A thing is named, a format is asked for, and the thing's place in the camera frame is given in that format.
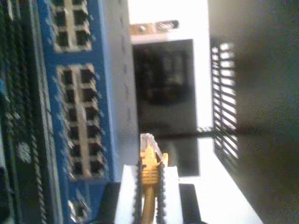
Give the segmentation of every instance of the network switch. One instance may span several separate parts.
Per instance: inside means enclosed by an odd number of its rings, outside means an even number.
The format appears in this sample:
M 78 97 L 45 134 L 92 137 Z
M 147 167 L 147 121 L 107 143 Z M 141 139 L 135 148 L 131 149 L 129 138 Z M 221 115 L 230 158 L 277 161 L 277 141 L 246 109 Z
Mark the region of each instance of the network switch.
M 92 50 L 87 1 L 55 0 L 50 8 L 55 51 Z
M 46 219 L 27 222 L 89 222 L 105 184 L 138 157 L 127 2 L 30 0 L 20 11 L 33 39 L 42 165 L 50 174 L 42 179 Z

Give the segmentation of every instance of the blue switch panel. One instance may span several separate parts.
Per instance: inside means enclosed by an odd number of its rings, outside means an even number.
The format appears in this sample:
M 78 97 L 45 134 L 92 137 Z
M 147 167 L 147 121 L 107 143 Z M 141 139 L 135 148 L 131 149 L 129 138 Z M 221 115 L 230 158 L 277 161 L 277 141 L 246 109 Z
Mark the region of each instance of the blue switch panel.
M 55 220 L 89 222 L 105 183 L 120 181 L 123 165 L 138 157 L 128 3 L 31 2 L 47 83 Z

